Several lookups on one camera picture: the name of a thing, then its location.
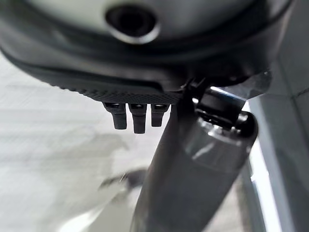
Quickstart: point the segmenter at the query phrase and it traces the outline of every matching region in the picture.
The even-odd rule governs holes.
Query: black plastic part
[[[151,126],[161,127],[164,113],[169,109],[169,105],[151,104]]]
[[[193,106],[172,106],[144,181],[131,232],[201,232],[222,203],[257,137],[210,135]]]
[[[145,81],[145,85],[155,82],[164,92],[181,90],[196,76],[207,77],[214,86],[227,86],[268,67],[280,47],[292,3],[257,0],[204,34],[132,46],[64,25],[26,1],[2,0],[0,47],[33,66]]]
[[[129,104],[130,112],[133,117],[134,133],[144,134],[146,125],[146,104]]]
[[[208,89],[197,105],[197,112],[207,122],[231,128],[235,126],[244,103]]]
[[[126,129],[126,104],[103,103],[105,109],[112,114],[116,130]]]

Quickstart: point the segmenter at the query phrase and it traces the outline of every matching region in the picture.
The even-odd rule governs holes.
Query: white floor
[[[104,208],[117,189],[98,187],[149,165],[163,128],[148,120],[146,130],[135,135],[130,116],[128,130],[114,130],[100,102],[42,83],[0,56],[0,231],[128,232],[138,193]],[[248,231],[240,186],[206,231]]]

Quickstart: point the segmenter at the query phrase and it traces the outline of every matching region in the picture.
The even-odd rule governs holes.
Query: rubber tab
[[[134,133],[144,134],[147,104],[129,104],[129,108],[133,117]]]
[[[103,103],[105,109],[112,114],[116,130],[126,129],[126,104]]]
[[[151,126],[161,127],[164,113],[169,109],[169,105],[151,104]]]

